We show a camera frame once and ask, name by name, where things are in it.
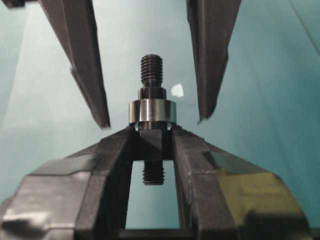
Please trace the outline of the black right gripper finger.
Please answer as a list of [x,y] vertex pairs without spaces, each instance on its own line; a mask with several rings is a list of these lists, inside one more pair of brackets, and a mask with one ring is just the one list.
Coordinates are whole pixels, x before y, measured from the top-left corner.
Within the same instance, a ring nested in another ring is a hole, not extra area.
[[310,240],[283,180],[179,126],[171,129],[179,223],[198,240]]
[[26,175],[0,206],[3,240],[103,240],[126,225],[132,127]]

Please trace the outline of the right gripper black long finger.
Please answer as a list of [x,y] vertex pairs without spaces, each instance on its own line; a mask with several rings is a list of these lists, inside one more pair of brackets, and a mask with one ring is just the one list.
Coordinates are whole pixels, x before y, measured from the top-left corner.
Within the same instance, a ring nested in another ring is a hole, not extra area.
[[216,109],[240,5],[239,0],[186,1],[200,121],[209,119]]
[[71,64],[76,81],[93,119],[110,127],[97,25],[91,0],[39,1]]

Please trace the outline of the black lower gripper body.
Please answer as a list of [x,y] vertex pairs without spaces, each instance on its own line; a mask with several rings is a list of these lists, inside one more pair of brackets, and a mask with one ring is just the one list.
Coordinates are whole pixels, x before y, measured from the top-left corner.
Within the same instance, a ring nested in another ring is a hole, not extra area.
[[24,8],[28,3],[38,3],[39,0],[1,0],[1,2],[8,8]]

